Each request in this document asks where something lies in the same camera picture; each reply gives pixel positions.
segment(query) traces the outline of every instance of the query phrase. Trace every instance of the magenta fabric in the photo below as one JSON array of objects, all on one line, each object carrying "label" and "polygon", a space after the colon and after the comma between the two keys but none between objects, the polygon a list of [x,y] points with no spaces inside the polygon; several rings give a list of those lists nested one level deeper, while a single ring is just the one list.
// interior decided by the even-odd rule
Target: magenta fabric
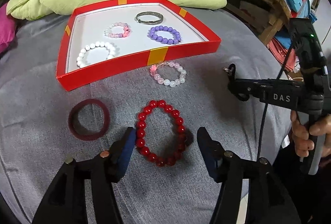
[{"label": "magenta fabric", "polygon": [[15,37],[16,22],[6,15],[7,4],[0,8],[0,53],[3,52]]}]

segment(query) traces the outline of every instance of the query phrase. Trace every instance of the yellow tape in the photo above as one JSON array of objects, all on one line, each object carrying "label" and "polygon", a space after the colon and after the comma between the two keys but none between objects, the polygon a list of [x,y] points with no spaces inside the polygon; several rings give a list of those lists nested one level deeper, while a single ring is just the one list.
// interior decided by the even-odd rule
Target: yellow tape
[{"label": "yellow tape", "polygon": [[119,5],[126,4],[126,3],[127,3],[126,0],[119,0]]},{"label": "yellow tape", "polygon": [[186,16],[187,11],[183,8],[180,9],[179,14],[184,18]]},{"label": "yellow tape", "polygon": [[168,51],[168,46],[154,48],[149,52],[147,65],[157,64],[163,62]]},{"label": "yellow tape", "polygon": [[66,26],[65,31],[66,31],[67,35],[70,36],[71,30],[68,25]]}]

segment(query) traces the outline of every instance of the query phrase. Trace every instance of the human hand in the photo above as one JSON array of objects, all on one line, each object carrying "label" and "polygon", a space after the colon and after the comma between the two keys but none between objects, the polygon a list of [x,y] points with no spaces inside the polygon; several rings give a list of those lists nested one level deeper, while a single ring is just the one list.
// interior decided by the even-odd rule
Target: human hand
[{"label": "human hand", "polygon": [[331,115],[317,121],[309,128],[309,132],[305,126],[300,124],[295,111],[291,111],[291,122],[295,152],[299,157],[308,157],[308,151],[314,149],[313,141],[308,139],[309,133],[314,136],[326,134],[322,157],[331,154]]}]

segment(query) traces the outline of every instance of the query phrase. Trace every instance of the black wire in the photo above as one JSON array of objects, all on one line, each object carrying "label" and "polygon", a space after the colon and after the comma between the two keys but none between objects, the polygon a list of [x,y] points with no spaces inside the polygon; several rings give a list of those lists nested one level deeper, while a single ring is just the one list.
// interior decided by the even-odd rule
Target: black wire
[{"label": "black wire", "polygon": [[[282,76],[282,73],[285,69],[285,66],[286,66],[286,63],[287,63],[287,60],[290,56],[290,53],[291,53],[291,50],[293,48],[293,44],[294,42],[291,42],[291,45],[289,47],[289,50],[287,51],[287,54],[286,54],[286,57],[284,59],[284,62],[283,62],[283,65],[282,67],[280,68],[280,71],[277,75],[277,78],[276,78],[276,81],[280,79],[280,77]],[[259,134],[259,147],[258,147],[258,157],[257,159],[260,158],[260,154],[261,154],[261,144],[262,144],[262,134],[263,134],[263,128],[264,128],[264,122],[265,122],[265,116],[267,114],[267,109],[268,109],[268,104],[266,103],[265,106],[264,106],[264,110],[263,110],[263,115],[262,115],[262,120],[261,120],[261,127],[260,127],[260,134]]]}]

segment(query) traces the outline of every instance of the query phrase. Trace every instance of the gray fabric surface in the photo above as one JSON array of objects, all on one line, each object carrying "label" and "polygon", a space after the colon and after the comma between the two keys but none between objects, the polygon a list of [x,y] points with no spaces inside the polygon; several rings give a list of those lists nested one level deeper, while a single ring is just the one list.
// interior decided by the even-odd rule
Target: gray fabric surface
[{"label": "gray fabric surface", "polygon": [[[237,65],[242,78],[276,77],[280,66],[267,48],[240,21],[218,10],[187,10],[222,38],[216,53],[179,59],[186,82],[159,85],[148,67],[122,73],[65,92],[55,78],[59,43],[68,17],[49,15],[18,31],[13,48],[0,59],[0,192],[23,223],[30,223],[48,185],[69,154],[77,161],[109,148],[151,99],[164,99],[180,110],[194,141],[183,160],[158,168],[135,150],[126,176],[114,184],[125,223],[209,223],[220,185],[208,176],[196,142],[205,126],[211,137],[240,157],[255,160],[264,105],[257,99],[240,102],[227,90],[222,71]],[[160,70],[174,79],[172,68]],[[110,111],[107,134],[93,142],[69,132],[70,109],[87,98],[102,100]],[[100,109],[87,107],[80,121],[93,130],[102,125]],[[261,155],[273,162],[290,126],[289,110],[269,106]],[[160,110],[147,120],[146,143],[161,154],[174,138],[171,122]],[[248,184],[243,184],[243,195]],[[89,223],[93,206],[87,188]]]}]

